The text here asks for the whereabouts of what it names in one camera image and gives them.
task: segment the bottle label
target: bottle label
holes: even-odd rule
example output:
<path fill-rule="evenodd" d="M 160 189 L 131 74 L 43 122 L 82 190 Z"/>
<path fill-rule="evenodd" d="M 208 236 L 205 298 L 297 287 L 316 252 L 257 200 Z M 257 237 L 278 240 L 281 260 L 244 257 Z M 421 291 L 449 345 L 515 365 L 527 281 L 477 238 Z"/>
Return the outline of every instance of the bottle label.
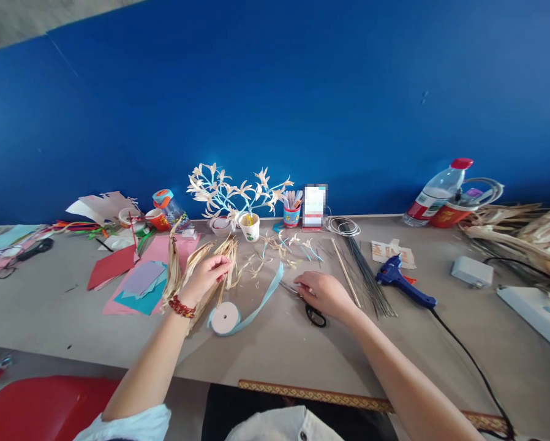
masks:
<path fill-rule="evenodd" d="M 449 199 L 450 198 L 434 198 L 421 192 L 408 210 L 408 215 L 419 221 L 427 221 L 434 216 L 437 211 L 440 210 L 440 207 L 446 204 Z"/>

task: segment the red cup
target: red cup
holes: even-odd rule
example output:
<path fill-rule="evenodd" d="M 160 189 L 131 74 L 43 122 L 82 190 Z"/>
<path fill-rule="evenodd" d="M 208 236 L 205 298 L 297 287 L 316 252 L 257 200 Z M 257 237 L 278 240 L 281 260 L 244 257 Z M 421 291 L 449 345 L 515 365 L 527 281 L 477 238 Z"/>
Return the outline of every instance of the red cup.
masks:
<path fill-rule="evenodd" d="M 160 208 L 155 208 L 146 213 L 145 219 L 150 222 L 158 231 L 169 231 L 171 225 Z"/>
<path fill-rule="evenodd" d="M 469 214 L 476 211 L 479 207 L 463 207 L 447 202 L 438 213 L 430 219 L 430 224 L 436 228 L 450 228 L 465 219 Z"/>

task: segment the black pants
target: black pants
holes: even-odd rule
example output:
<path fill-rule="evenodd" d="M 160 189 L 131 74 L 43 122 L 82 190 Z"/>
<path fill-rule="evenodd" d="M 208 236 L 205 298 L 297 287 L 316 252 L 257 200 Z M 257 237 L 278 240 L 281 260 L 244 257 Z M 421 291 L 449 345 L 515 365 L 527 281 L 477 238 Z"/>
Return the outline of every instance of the black pants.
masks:
<path fill-rule="evenodd" d="M 293 399 L 293 404 L 306 406 L 345 441 L 397 441 L 389 418 L 382 413 L 303 399 Z M 255 413 L 285 406 L 279 395 L 212 384 L 203 419 L 202 441 L 224 441 L 236 425 Z"/>

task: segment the ribbon roll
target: ribbon roll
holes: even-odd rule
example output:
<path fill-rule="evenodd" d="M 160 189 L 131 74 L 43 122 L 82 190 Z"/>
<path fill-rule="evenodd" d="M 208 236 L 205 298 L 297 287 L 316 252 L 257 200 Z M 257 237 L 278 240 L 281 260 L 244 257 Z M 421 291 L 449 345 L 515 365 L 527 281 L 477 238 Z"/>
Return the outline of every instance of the ribbon roll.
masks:
<path fill-rule="evenodd" d="M 240 321 L 240 311 L 234 303 L 224 302 L 216 306 L 209 315 L 208 326 L 211 326 L 216 334 L 220 337 L 228 337 L 242 331 L 246 326 L 250 325 L 257 314 L 263 309 L 265 303 L 269 301 L 271 295 L 277 289 L 279 282 L 283 279 L 283 263 L 279 262 L 279 269 L 269 285 L 267 292 L 263 297 L 263 301 L 247 318 Z"/>

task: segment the purple paper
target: purple paper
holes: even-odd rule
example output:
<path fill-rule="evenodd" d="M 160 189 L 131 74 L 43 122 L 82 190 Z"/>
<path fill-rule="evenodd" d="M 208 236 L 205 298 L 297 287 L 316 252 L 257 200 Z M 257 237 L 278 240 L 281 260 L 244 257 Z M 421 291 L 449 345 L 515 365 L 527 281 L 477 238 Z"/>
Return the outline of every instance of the purple paper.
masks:
<path fill-rule="evenodd" d="M 128 280 L 124 281 L 122 290 L 140 295 L 160 276 L 164 269 L 163 265 L 157 265 L 152 261 L 144 262 L 136 268 Z"/>

